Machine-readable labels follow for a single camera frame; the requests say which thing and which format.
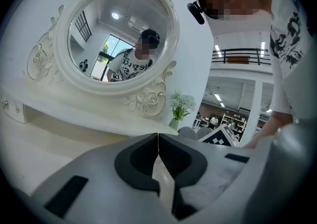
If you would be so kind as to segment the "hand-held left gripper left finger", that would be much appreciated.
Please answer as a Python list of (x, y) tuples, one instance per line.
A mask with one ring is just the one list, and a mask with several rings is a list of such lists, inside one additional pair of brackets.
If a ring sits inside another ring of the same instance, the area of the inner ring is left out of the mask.
[(156, 133), (89, 150), (60, 168), (31, 195), (62, 224), (172, 224), (152, 178)]

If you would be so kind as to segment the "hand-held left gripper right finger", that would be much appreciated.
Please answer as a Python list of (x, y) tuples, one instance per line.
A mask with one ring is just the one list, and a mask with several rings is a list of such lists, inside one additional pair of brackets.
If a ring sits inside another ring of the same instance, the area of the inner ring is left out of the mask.
[(265, 169), (270, 140), (255, 149), (158, 135), (159, 155), (174, 179), (177, 220), (241, 220)]

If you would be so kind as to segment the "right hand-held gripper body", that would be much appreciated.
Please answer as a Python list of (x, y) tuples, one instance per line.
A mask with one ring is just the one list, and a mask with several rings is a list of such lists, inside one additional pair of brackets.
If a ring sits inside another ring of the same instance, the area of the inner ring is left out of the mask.
[(238, 147), (239, 141), (231, 129), (225, 124), (213, 130), (198, 141), (222, 146)]

